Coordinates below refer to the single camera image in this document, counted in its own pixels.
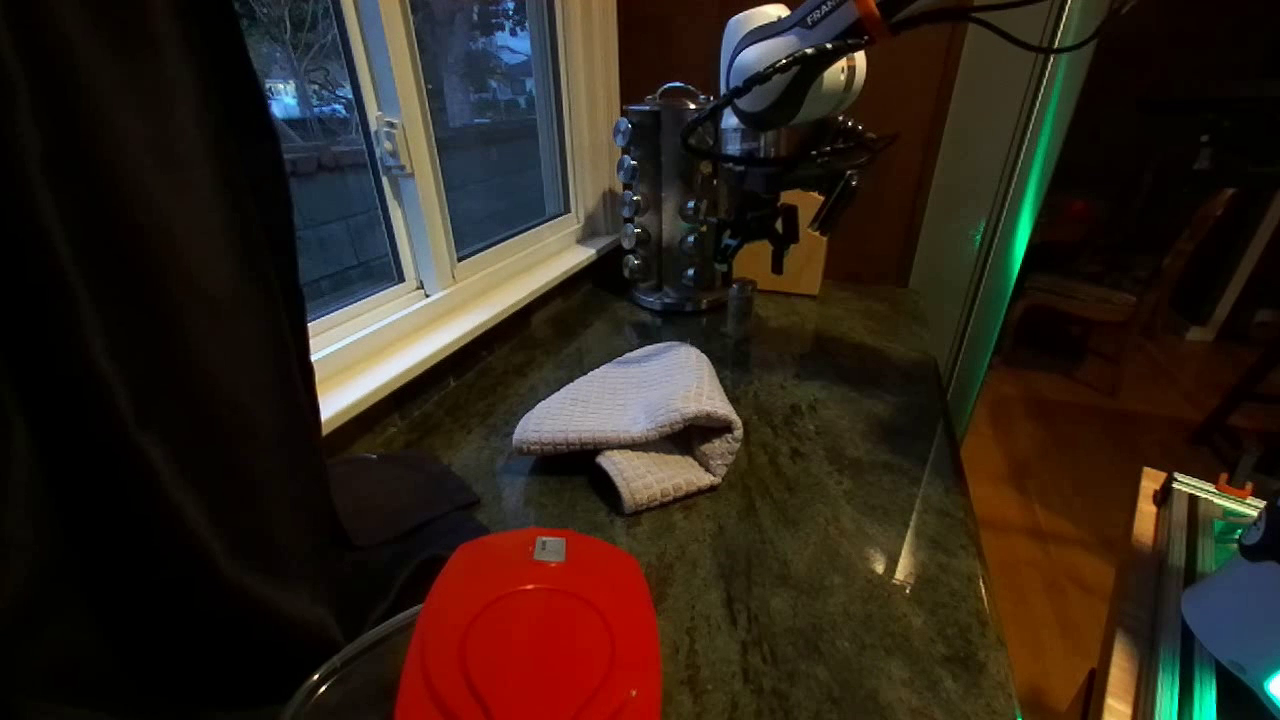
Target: green light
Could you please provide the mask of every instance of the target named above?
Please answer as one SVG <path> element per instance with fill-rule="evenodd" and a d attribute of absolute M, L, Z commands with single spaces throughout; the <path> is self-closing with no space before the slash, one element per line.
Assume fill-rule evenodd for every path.
<path fill-rule="evenodd" d="M 968 257 L 976 257 L 984 250 L 984 241 L 987 241 L 987 221 L 976 221 Z"/>
<path fill-rule="evenodd" d="M 1164 648 L 1157 656 L 1157 720 L 1178 718 L 1178 662 Z"/>
<path fill-rule="evenodd" d="M 1280 667 L 1262 679 L 1271 704 L 1280 704 Z"/>
<path fill-rule="evenodd" d="M 1032 160 L 1026 160 L 1026 182 L 1016 203 L 1016 221 L 1013 221 L 1013 254 L 1007 254 L 1007 280 L 1021 276 L 1025 257 L 1032 250 L 1034 235 L 1034 221 L 1039 221 L 1039 203 L 1051 182 L 1051 165 L 1056 165 L 1056 144 L 1062 138 L 1067 113 L 1062 113 L 1062 93 L 1067 93 L 1067 71 L 1062 68 L 1048 68 L 1048 93 L 1044 93 L 1044 125 L 1032 141 Z"/>

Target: towel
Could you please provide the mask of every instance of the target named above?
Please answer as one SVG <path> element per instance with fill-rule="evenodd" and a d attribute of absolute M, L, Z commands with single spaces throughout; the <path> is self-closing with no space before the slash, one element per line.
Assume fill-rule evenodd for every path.
<path fill-rule="evenodd" d="M 715 487 L 745 445 L 711 359 L 693 343 L 645 343 L 541 400 L 516 452 L 595 452 L 624 511 Z"/>

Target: black cloth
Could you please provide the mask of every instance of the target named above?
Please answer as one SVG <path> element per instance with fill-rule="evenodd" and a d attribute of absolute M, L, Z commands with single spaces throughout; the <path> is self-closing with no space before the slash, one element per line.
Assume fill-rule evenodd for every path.
<path fill-rule="evenodd" d="M 356 452 L 328 465 L 340 511 L 340 626 L 375 627 L 420 603 L 456 545 L 485 535 L 478 497 L 426 452 Z"/>
<path fill-rule="evenodd" d="M 0 152 L 0 718 L 270 718 L 437 545 L 330 510 L 231 3 L 4 0 Z"/>

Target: red object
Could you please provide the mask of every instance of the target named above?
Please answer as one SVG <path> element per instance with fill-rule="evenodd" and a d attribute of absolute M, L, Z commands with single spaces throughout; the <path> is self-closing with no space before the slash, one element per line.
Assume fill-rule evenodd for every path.
<path fill-rule="evenodd" d="M 458 545 L 437 577 L 395 720 L 654 720 L 658 702 L 640 566 L 584 531 L 519 528 Z"/>
<path fill-rule="evenodd" d="M 872 42 L 889 36 L 889 19 L 878 17 L 878 0 L 850 0 L 850 17 L 865 19 Z"/>
<path fill-rule="evenodd" d="M 1224 497 L 1241 497 L 1241 501 L 1251 497 L 1251 480 L 1245 480 L 1245 475 L 1230 480 L 1230 472 L 1215 472 L 1211 487 Z"/>

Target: countertop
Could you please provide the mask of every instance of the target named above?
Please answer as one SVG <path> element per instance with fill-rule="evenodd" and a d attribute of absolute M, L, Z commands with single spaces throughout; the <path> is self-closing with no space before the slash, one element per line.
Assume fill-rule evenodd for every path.
<path fill-rule="evenodd" d="M 702 347 L 746 442 L 719 487 L 618 516 L 593 459 L 511 452 L 516 420 L 651 339 Z M 651 585 L 662 718 L 1016 718 L 921 313 L 901 289 L 752 298 L 658 322 L 573 280 L 336 431 L 426 447 L 487 528 L 579 528 Z"/>

